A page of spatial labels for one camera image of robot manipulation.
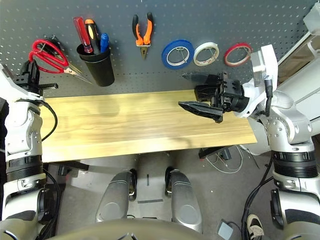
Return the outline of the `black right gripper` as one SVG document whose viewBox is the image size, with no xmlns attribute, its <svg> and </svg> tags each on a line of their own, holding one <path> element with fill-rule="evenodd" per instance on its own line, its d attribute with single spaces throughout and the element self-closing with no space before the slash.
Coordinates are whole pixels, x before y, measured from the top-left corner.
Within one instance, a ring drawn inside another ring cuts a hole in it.
<svg viewBox="0 0 320 240">
<path fill-rule="evenodd" d="M 223 113 L 240 113 L 249 103 L 249 98 L 245 97 L 244 88 L 240 81 L 229 78 L 226 72 L 219 75 L 203 72 L 187 72 L 183 73 L 182 77 L 197 83 L 213 83 L 217 81 L 214 97 L 212 97 L 212 106 L 198 101 L 178 102 L 180 107 L 194 115 L 221 123 L 223 121 Z"/>
</svg>

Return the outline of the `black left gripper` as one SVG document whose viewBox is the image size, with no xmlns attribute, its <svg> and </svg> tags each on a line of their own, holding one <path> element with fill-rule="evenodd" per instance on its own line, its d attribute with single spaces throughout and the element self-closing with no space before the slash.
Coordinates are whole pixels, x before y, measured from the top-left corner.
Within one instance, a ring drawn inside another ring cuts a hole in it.
<svg viewBox="0 0 320 240">
<path fill-rule="evenodd" d="M 40 70 L 36 61 L 26 61 L 24 63 L 24 75 L 17 76 L 13 82 L 22 89 L 38 95 L 43 95 L 44 90 L 58 89 L 57 83 L 40 84 Z"/>
</svg>

